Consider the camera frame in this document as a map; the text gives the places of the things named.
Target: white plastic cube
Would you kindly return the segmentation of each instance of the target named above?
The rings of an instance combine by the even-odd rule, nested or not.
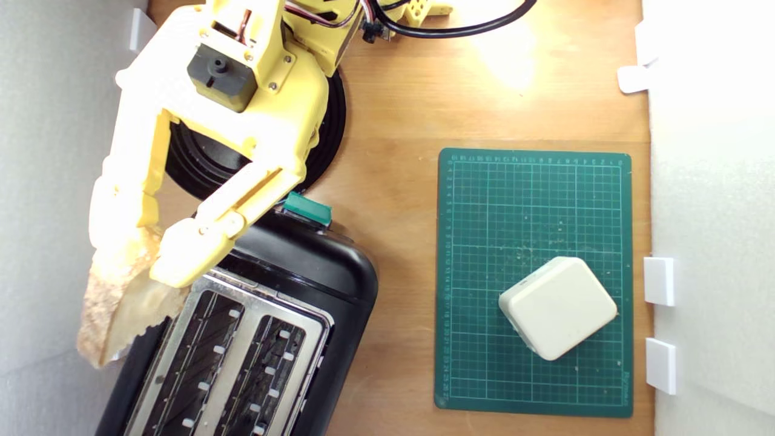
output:
[[[616,303],[579,258],[554,258],[501,294],[498,305],[522,340],[556,360],[616,317]]]

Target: black cable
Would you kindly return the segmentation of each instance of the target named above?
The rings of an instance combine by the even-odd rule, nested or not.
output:
[[[511,13],[474,26],[453,27],[449,29],[420,29],[418,27],[404,26],[390,19],[380,7],[378,0],[368,0],[368,2],[374,10],[377,19],[379,19],[388,29],[399,35],[426,39],[461,38],[463,36],[473,36],[478,35],[479,33],[489,32],[522,18],[524,14],[528,13],[528,11],[536,4],[536,0],[525,0],[524,3]]]
[[[402,7],[403,5],[411,2],[412,0],[398,0],[395,3],[391,3],[390,5],[382,6],[383,11],[392,11],[393,9],[398,9]]]

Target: wire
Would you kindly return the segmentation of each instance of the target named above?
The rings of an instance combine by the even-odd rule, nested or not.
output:
[[[390,19],[380,7],[378,0],[367,0],[370,6],[377,14],[377,19],[388,29],[399,35],[410,36],[413,38],[440,39],[440,38],[460,38],[462,36],[473,36],[479,33],[489,32],[500,27],[511,24],[522,18],[534,5],[536,0],[525,0],[517,9],[500,18],[483,22],[474,26],[453,27],[449,29],[420,29],[418,27],[404,26]]]
[[[247,28],[247,22],[250,20],[250,13],[251,11],[247,9],[245,11],[245,16],[243,16],[243,21],[239,25],[239,33],[237,33],[236,40],[238,40],[240,43],[245,43],[245,29]]]
[[[366,21],[374,22],[374,6],[372,3],[370,3],[370,0],[359,0],[359,3],[363,7],[363,12],[366,15]]]
[[[403,5],[411,2],[412,0],[398,0],[395,3],[391,3],[390,5],[382,6],[383,11],[392,11],[393,9],[398,9],[402,7]]]
[[[295,16],[300,16],[300,17],[302,17],[304,19],[308,19],[308,20],[310,20],[312,22],[315,22],[315,23],[317,23],[317,24],[319,24],[321,26],[328,27],[330,29],[338,29],[340,27],[346,26],[347,23],[349,23],[350,21],[353,20],[353,17],[355,16],[355,14],[356,14],[356,12],[358,10],[359,3],[360,3],[360,0],[356,1],[355,2],[355,6],[353,7],[353,10],[350,11],[350,14],[345,19],[343,19],[340,22],[330,22],[329,20],[324,19],[321,16],[319,16],[319,15],[313,13],[313,12],[308,11],[307,9],[304,9],[300,5],[298,5],[296,3],[293,3],[291,0],[286,0],[286,2],[285,2],[285,10],[290,12],[291,14],[293,14]]]

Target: white block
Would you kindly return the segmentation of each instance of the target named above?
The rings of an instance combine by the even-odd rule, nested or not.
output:
[[[157,31],[156,23],[148,18],[142,9],[132,12],[132,32],[129,35],[129,49],[139,54]]]
[[[616,303],[579,258],[554,258],[501,294],[498,305],[522,340],[555,360],[616,317]]]
[[[643,288],[647,302],[662,306],[675,306],[673,259],[644,258]]]
[[[619,80],[619,89],[625,94],[645,91],[651,86],[651,74],[646,67],[639,65],[620,67],[616,75]]]
[[[646,382],[670,395],[676,394],[675,345],[646,339]]]
[[[660,56],[662,40],[660,29],[650,20],[644,19],[635,26],[635,52],[638,65],[646,66]]]

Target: grid lines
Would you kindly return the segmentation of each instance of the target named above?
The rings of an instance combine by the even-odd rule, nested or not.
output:
[[[436,403],[632,414],[632,212],[623,154],[445,149],[439,158]],[[556,256],[583,258],[617,317],[554,362],[535,356],[498,296]]]

